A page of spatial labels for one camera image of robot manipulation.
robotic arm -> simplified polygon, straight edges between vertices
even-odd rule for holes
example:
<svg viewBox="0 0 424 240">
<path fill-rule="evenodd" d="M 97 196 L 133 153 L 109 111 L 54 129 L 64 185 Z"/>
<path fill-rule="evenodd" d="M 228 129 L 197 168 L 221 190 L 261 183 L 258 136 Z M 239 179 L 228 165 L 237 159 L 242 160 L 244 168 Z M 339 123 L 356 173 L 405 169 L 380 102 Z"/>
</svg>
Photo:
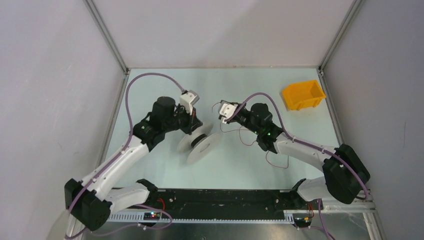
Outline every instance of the robotic arm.
<svg viewBox="0 0 424 240">
<path fill-rule="evenodd" d="M 265 103 L 255 103 L 250 111 L 243 107 L 234 115 L 240 103 L 222 100 L 219 119 L 223 123 L 239 123 L 257 135 L 256 141 L 264 151 L 294 157 L 314 166 L 324 177 L 302 179 L 293 190 L 306 202 L 333 196 L 344 204 L 351 204 L 362 189 L 353 174 L 330 154 L 342 158 L 365 184 L 370 174 L 355 151 L 348 145 L 323 146 L 296 138 L 272 122 L 273 115 Z M 321 151 L 310 146 L 320 146 Z"/>
<path fill-rule="evenodd" d="M 191 134 L 203 125 L 193 107 L 198 100 L 199 96 L 191 90 L 180 96 L 178 105 L 171 97 L 159 97 L 153 104 L 152 111 L 133 127 L 127 144 L 124 143 L 111 158 L 81 181 L 70 179 L 65 184 L 66 209 L 70 208 L 77 195 L 83 191 L 71 214 L 94 231 L 106 222 L 110 214 L 144 203 L 149 193 L 156 190 L 147 180 L 138 180 L 134 185 L 122 189 L 112 189 L 113 186 L 135 162 L 162 142 L 166 133 L 182 130 Z"/>
</svg>

gray wall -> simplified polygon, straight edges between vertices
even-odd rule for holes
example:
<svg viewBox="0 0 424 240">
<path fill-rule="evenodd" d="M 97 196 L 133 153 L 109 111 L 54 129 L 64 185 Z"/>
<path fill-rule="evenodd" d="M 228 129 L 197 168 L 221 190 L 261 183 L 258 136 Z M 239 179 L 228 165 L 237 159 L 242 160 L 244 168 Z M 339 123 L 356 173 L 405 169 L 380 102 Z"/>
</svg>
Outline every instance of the gray wall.
<svg viewBox="0 0 424 240">
<path fill-rule="evenodd" d="M 318 66 L 353 0 L 95 0 L 133 68 Z"/>
<path fill-rule="evenodd" d="M 0 3 L 0 239 L 45 239 L 100 156 L 123 77 L 84 2 Z"/>
<path fill-rule="evenodd" d="M 324 70 L 388 239 L 423 239 L 424 1 L 368 0 Z"/>
</svg>

yellow plastic bin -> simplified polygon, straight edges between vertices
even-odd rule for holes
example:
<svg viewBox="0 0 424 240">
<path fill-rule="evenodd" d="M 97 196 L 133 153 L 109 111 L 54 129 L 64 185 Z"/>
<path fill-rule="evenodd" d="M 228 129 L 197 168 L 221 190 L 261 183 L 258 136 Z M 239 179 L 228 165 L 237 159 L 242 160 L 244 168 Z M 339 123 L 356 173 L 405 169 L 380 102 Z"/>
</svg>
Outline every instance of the yellow plastic bin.
<svg viewBox="0 0 424 240">
<path fill-rule="evenodd" d="M 322 99 L 326 98 L 317 80 L 290 84 L 281 93 L 290 110 L 315 108 Z"/>
</svg>

light blue table surface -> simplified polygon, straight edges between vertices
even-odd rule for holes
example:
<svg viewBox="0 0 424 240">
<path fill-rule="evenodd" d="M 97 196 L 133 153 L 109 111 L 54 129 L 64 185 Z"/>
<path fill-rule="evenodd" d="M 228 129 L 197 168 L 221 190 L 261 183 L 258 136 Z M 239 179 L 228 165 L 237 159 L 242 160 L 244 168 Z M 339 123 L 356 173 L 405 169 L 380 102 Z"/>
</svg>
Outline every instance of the light blue table surface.
<svg viewBox="0 0 424 240">
<path fill-rule="evenodd" d="M 281 91 L 291 83 L 318 80 L 313 68 L 181 68 L 181 69 L 132 69 L 128 82 L 139 74 L 156 72 L 175 78 L 185 89 L 199 94 L 195 104 L 197 116 L 202 122 L 212 122 L 212 133 L 220 132 L 218 106 L 220 100 L 243 102 L 256 92 L 269 94 L 278 106 L 282 120 L 289 132 L 298 138 L 328 146 L 337 146 L 336 133 L 326 101 L 315 108 L 288 111 L 281 97 Z M 180 90 L 168 79 L 160 76 L 146 76 L 137 80 L 129 92 L 129 109 L 132 120 L 138 123 L 160 96 L 168 96 L 179 102 Z M 256 96 L 247 103 L 250 109 L 254 103 L 267 103 L 273 114 L 273 121 L 280 125 L 269 100 Z M 240 125 L 223 125 L 227 130 L 238 129 Z M 128 137 L 129 123 L 125 101 L 121 103 L 113 130 L 107 158 Z M 221 143 L 202 160 L 187 164 L 188 153 L 177 153 L 177 145 L 183 138 L 182 131 L 166 134 L 165 140 L 152 152 L 135 163 L 119 180 L 116 187 L 132 185 L 139 179 L 147 179 L 159 188 L 180 189 L 291 189 L 302 178 L 313 179 L 323 176 L 316 168 L 293 157 L 289 168 L 282 169 L 269 165 L 266 152 L 255 143 L 245 146 L 240 142 L 238 132 L 224 133 Z M 256 135 L 242 131 L 245 143 L 251 143 Z M 286 166 L 288 157 L 269 153 L 268 159 L 275 165 Z"/>
</svg>

black bracket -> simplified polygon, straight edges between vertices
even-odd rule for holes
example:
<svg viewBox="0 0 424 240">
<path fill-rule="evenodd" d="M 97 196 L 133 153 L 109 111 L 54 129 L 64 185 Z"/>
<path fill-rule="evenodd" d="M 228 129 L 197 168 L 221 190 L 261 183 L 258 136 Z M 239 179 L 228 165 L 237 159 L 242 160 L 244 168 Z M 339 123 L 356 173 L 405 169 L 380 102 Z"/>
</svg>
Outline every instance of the black bracket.
<svg viewBox="0 0 424 240">
<path fill-rule="evenodd" d="M 195 108 L 190 115 L 184 106 L 176 105 L 173 98 L 161 96 L 153 103 L 151 112 L 133 127 L 132 132 L 152 151 L 165 139 L 166 133 L 181 130 L 185 134 L 191 134 L 202 125 L 196 116 Z"/>
<path fill-rule="evenodd" d="M 342 144 L 335 149 L 335 154 L 352 167 L 364 184 L 370 180 L 370 173 L 352 147 Z M 324 160 L 322 170 L 328 192 L 340 202 L 351 204 L 362 190 L 352 173 L 334 157 Z"/>
<path fill-rule="evenodd" d="M 72 201 L 82 189 L 81 182 L 77 182 L 74 179 L 69 180 L 65 184 L 66 209 L 69 209 Z M 71 214 L 90 231 L 95 231 L 108 220 L 111 214 L 111 205 L 112 203 L 109 201 L 100 201 L 96 197 L 96 191 L 88 191 L 86 189 L 77 200 Z"/>
</svg>

